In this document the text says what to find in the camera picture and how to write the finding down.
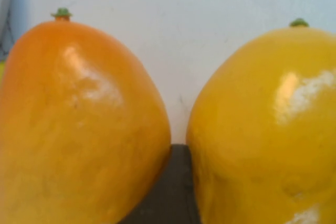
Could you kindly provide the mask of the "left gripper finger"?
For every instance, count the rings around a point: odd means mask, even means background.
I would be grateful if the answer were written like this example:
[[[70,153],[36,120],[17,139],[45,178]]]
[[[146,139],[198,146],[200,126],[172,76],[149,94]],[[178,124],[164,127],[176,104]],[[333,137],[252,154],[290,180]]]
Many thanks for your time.
[[[200,223],[194,196],[192,162],[187,145],[173,144],[171,156],[159,180],[121,223]]]

